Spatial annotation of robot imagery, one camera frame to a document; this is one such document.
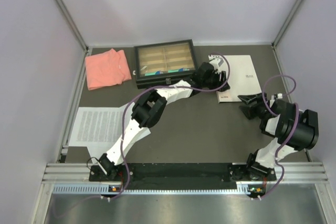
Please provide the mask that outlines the black ring binder folder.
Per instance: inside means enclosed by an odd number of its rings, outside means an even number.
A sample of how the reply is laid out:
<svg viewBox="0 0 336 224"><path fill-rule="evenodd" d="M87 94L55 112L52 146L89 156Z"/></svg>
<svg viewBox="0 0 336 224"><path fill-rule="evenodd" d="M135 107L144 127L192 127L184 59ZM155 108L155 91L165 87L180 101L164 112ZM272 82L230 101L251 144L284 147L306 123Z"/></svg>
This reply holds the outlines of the black ring binder folder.
<svg viewBox="0 0 336 224"><path fill-rule="evenodd" d="M259 80L250 55L225 55L230 65L229 90L217 91L219 103L240 102L239 95L261 93Z"/></svg>

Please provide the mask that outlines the printed white paper sheet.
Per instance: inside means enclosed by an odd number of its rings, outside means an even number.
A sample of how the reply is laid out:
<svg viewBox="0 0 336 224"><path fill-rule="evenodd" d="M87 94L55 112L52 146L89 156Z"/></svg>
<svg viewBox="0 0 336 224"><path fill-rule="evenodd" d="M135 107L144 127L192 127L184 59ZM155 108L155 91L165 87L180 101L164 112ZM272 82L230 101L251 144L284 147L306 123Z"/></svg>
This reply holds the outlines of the printed white paper sheet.
<svg viewBox="0 0 336 224"><path fill-rule="evenodd" d="M80 107L77 111L68 145L112 146L122 134L125 105L119 108Z"/></svg>

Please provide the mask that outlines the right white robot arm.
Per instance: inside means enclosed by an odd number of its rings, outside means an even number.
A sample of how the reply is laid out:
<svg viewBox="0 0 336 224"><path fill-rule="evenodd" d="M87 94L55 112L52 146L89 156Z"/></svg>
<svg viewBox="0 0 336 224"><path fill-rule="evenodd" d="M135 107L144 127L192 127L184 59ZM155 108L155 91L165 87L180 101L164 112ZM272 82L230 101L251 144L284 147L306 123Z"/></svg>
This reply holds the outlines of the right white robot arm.
<svg viewBox="0 0 336 224"><path fill-rule="evenodd" d="M274 139L265 147L249 154L245 174L252 180L266 179L280 160L303 149L312 149L319 137L318 113L301 111L294 103L276 93L268 100L263 93L239 95L244 104L239 107L249 120L259 118L264 135Z"/></svg>

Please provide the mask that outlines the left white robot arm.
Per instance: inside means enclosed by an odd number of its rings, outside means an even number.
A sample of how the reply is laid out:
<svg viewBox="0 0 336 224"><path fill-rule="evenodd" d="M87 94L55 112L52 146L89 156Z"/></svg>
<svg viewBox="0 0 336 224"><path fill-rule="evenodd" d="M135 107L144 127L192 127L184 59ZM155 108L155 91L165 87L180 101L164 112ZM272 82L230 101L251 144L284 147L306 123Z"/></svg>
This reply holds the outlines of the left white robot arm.
<svg viewBox="0 0 336 224"><path fill-rule="evenodd" d="M169 86L154 86L129 102L122 115L121 135L116 143L98 159L101 174L114 180L118 165L125 163L125 154L140 135L154 127L170 103L190 98L200 92L222 91L228 84L230 64L225 58L204 62L190 76Z"/></svg>

